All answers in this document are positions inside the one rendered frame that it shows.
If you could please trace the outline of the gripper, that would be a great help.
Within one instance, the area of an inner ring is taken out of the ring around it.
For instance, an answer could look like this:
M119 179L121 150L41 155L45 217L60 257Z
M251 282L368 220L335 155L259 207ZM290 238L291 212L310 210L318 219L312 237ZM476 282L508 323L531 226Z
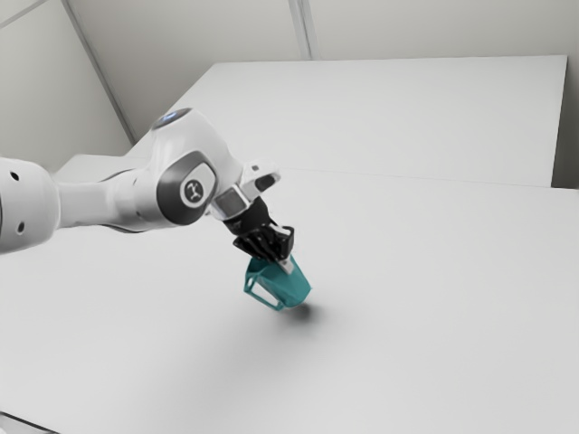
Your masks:
M270 217L267 204L258 197L244 212L223 222L228 231L237 236L233 245L255 259L275 262L287 274L294 270L291 252L294 246L295 230L291 226L279 226ZM274 249L266 235L258 230L269 226L273 230Z

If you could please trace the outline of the teal faceted mug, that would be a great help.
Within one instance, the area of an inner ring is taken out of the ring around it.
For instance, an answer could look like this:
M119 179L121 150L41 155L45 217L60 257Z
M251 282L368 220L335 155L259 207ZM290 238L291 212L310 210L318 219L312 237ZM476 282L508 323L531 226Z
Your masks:
M243 292L275 311L301 305L312 286L292 255L282 263L251 258Z

